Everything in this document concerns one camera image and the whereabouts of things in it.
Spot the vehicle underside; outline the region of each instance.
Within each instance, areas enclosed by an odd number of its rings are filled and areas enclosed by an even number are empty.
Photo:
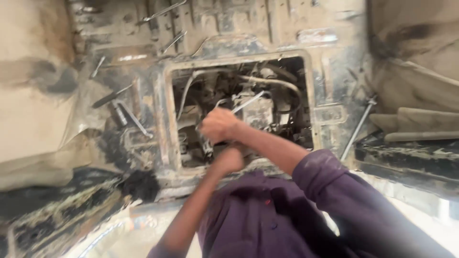
[[[421,2],[1,3],[0,256],[63,255],[137,199],[131,226],[150,225],[229,144],[199,133],[215,107],[457,216],[458,4]],[[222,185],[283,176],[249,158]]]

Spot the cloth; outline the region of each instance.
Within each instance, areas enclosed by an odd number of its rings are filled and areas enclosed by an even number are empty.
[[[217,191],[198,230],[203,257],[454,257],[329,150],[307,155],[292,179],[254,171]],[[159,244],[149,257],[180,256]]]

